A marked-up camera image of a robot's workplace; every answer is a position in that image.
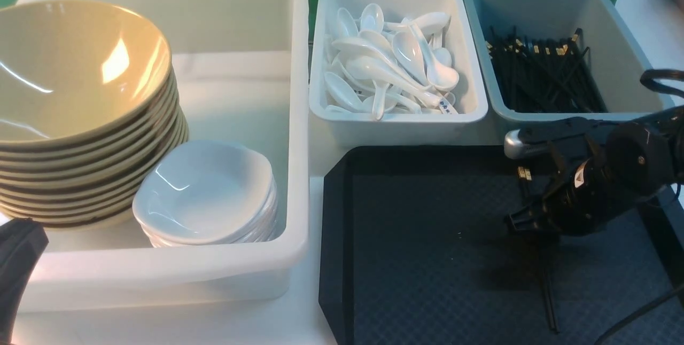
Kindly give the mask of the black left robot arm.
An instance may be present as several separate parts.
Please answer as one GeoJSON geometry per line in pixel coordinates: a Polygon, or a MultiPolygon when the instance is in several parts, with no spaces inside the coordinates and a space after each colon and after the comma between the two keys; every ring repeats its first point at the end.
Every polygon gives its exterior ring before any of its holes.
{"type": "Polygon", "coordinates": [[[20,300],[49,240],[32,219],[13,219],[1,228],[1,343],[10,344],[20,300]]]}

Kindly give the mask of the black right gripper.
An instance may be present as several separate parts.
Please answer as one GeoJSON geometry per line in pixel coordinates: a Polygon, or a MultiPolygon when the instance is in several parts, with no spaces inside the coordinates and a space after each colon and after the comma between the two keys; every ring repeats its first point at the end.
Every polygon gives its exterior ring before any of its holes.
{"type": "Polygon", "coordinates": [[[642,195],[598,156],[582,162],[569,177],[557,177],[545,193],[506,216],[505,223],[517,235],[587,236],[640,200],[642,195]]]}

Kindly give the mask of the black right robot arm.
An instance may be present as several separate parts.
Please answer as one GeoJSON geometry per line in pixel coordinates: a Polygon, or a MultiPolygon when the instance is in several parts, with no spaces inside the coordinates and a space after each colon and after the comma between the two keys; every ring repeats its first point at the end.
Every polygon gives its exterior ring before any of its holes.
{"type": "Polygon", "coordinates": [[[682,184],[682,107],[618,122],[584,117],[509,132],[510,159],[548,153],[555,173],[545,191],[506,216],[516,235],[581,237],[682,184]]]}

